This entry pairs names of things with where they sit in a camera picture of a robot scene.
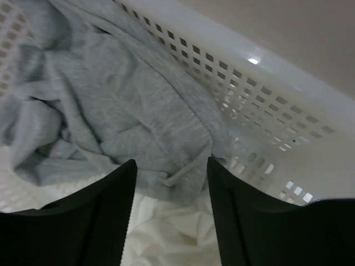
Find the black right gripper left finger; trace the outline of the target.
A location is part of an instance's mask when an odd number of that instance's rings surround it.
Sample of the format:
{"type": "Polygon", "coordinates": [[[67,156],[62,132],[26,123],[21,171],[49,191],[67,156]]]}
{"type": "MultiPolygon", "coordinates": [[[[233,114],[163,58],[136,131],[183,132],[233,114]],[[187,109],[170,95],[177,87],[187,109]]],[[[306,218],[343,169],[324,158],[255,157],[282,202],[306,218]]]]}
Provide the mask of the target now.
{"type": "Polygon", "coordinates": [[[120,265],[137,166],[41,209],[1,213],[1,265],[120,265]]]}

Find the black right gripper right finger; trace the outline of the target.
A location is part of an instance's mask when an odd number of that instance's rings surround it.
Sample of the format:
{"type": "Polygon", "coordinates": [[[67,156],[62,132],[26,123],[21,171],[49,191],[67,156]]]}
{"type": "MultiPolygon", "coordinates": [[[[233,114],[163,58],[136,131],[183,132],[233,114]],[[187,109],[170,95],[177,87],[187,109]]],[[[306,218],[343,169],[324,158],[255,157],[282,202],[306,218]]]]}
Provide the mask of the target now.
{"type": "Polygon", "coordinates": [[[297,206],[240,180],[213,157],[207,177],[222,265],[353,265],[354,200],[297,206]]]}

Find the grey tank top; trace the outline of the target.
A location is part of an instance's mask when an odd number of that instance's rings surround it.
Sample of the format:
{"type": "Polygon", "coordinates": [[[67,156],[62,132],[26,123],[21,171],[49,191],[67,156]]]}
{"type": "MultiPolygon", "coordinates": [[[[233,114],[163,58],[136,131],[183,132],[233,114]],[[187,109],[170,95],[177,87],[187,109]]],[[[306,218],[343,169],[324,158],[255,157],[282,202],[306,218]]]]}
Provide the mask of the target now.
{"type": "Polygon", "coordinates": [[[113,1],[18,1],[21,44],[1,100],[11,168],[47,186],[107,175],[135,160],[137,190],[191,204],[230,136],[214,99],[113,1]]]}

